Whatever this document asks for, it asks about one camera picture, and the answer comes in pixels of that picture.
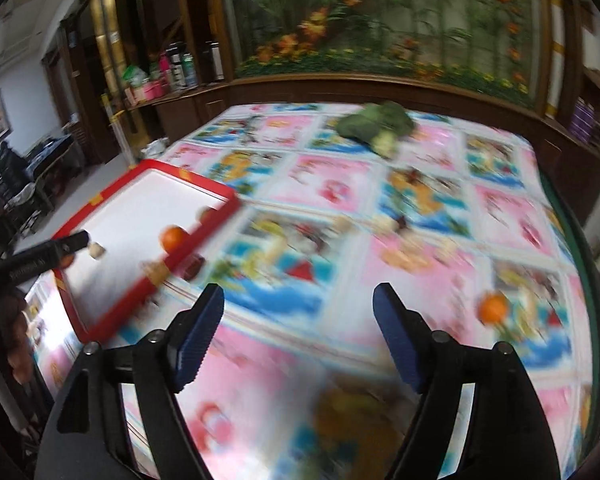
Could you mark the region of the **flower garden mural panel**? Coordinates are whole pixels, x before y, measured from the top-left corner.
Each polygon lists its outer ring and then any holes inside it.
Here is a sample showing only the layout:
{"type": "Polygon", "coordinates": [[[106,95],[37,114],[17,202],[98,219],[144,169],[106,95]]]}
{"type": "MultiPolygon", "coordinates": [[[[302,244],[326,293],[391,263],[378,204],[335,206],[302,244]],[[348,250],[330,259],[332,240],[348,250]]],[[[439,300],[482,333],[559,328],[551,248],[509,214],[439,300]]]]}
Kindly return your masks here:
{"type": "Polygon", "coordinates": [[[242,77],[347,73],[534,100],[538,0],[223,0],[242,77]]]}

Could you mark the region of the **green leafy vegetable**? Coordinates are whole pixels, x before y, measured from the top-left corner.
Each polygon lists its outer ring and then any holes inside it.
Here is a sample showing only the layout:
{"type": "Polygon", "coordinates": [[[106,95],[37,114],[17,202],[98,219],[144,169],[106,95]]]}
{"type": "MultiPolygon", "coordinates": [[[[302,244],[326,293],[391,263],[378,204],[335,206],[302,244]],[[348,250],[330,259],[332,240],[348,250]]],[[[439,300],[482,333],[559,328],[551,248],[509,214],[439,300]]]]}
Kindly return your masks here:
{"type": "Polygon", "coordinates": [[[342,116],[335,129],[343,138],[366,146],[384,159],[393,159],[399,143],[412,136],[416,125],[403,106],[387,101],[367,104],[353,114],[342,116]]]}

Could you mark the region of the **purple bottles on shelf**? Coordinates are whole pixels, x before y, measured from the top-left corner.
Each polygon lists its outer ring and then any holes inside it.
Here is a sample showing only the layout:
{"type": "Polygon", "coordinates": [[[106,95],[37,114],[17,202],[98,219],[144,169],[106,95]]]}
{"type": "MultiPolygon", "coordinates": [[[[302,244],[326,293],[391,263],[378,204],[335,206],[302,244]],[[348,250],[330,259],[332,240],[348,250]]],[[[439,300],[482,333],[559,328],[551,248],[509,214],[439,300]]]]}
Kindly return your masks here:
{"type": "Polygon", "coordinates": [[[574,107],[569,133],[582,143],[590,142],[591,133],[595,124],[594,107],[579,98],[574,107]]]}

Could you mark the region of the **red rimmed white tray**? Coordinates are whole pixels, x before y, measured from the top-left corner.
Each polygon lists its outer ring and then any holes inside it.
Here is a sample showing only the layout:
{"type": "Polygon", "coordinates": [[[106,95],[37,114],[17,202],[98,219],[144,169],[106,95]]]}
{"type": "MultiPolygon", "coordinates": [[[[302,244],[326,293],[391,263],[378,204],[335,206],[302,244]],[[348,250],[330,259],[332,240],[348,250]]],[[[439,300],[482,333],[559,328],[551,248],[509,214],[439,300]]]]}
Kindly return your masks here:
{"type": "Polygon", "coordinates": [[[93,197],[53,235],[57,240],[84,230],[106,249],[98,260],[82,249],[71,266],[54,271],[79,341],[114,336],[239,207],[229,186],[155,159],[144,160],[93,197]],[[167,226],[188,232],[171,255],[159,242],[167,226]]]}

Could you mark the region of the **colourful fruit print tablecloth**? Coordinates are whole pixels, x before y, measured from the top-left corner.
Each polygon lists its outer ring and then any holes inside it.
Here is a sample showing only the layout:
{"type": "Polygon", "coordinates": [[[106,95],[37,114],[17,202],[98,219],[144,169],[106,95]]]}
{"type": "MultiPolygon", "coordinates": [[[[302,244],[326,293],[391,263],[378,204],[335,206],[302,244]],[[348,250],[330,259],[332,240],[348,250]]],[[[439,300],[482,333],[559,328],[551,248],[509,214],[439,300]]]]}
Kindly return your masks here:
{"type": "Polygon", "coordinates": [[[203,244],[193,281],[171,275],[114,337],[134,344],[205,284],[225,311],[195,381],[179,395],[218,479],[379,479],[416,408],[373,314],[392,285],[462,344],[509,342],[535,386],[560,471],[588,431],[588,300],[535,152],[516,134],[413,113],[383,159],[336,133],[347,104],[230,108],[162,155],[232,188],[242,206],[203,244]],[[501,292],[500,324],[477,318],[501,292]]]}

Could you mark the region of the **beige food chunk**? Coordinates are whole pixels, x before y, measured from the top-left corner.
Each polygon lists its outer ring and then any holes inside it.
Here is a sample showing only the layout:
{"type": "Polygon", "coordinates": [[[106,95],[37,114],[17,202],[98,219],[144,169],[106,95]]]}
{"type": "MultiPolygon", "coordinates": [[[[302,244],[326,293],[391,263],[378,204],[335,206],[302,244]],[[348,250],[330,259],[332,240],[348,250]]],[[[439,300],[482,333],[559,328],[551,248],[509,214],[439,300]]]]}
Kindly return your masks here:
{"type": "Polygon", "coordinates": [[[91,242],[88,244],[88,254],[95,260],[102,258],[106,254],[106,249],[98,243],[91,242]]]}

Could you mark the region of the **orange tangerine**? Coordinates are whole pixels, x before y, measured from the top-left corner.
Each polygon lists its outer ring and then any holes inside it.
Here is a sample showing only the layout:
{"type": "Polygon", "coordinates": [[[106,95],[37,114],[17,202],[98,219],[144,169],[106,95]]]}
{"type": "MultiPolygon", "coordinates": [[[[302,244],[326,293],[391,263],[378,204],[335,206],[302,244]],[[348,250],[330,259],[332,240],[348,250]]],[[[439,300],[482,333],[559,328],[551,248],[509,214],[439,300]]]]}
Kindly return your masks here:
{"type": "Polygon", "coordinates": [[[509,312],[509,302],[501,292],[489,292],[479,301],[477,318],[484,325],[500,324],[509,312]]]}
{"type": "Polygon", "coordinates": [[[75,258],[75,255],[66,255],[64,258],[62,258],[60,262],[61,269],[67,269],[69,266],[71,266],[75,258]]]}
{"type": "Polygon", "coordinates": [[[188,239],[188,232],[180,226],[167,226],[159,236],[162,249],[168,254],[174,254],[188,239]]]}

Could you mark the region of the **dark red jujube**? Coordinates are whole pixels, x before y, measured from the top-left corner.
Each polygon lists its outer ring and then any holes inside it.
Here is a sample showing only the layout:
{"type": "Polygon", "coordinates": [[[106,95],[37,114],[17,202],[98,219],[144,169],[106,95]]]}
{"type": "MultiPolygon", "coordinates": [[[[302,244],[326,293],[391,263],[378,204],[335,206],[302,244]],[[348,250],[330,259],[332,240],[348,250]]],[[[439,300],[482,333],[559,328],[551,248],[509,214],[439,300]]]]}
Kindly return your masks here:
{"type": "Polygon", "coordinates": [[[206,259],[201,255],[193,255],[193,257],[183,266],[181,272],[181,278],[184,281],[193,281],[197,275],[201,272],[204,264],[206,263],[206,259]]]}

